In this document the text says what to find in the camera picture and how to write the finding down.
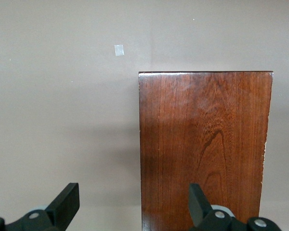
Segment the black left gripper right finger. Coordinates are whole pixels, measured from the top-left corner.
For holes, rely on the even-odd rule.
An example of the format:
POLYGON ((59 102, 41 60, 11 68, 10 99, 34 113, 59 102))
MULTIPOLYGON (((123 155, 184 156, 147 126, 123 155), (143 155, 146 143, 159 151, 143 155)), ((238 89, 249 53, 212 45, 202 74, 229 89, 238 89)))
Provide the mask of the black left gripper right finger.
POLYGON ((195 227, 197 227, 206 215, 212 211, 211 204, 207 200, 200 185, 197 183, 191 183, 189 185, 188 208, 195 227))

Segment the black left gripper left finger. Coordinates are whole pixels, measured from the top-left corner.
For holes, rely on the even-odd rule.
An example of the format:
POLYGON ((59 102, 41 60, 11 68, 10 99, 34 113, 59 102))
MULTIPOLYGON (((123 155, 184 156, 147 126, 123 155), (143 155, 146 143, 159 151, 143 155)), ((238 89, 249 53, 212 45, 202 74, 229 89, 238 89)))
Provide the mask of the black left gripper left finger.
POLYGON ((79 184, 69 183, 45 211, 59 231, 66 231, 80 207, 79 184))

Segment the dark brown wooden cabinet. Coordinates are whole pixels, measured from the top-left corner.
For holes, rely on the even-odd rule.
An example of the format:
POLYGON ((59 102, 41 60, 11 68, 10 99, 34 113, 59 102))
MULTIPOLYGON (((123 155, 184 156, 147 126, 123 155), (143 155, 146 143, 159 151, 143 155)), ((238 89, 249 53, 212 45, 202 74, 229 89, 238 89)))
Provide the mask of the dark brown wooden cabinet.
POLYGON ((191 183, 259 214, 272 71, 140 72, 142 231, 187 231, 191 183))

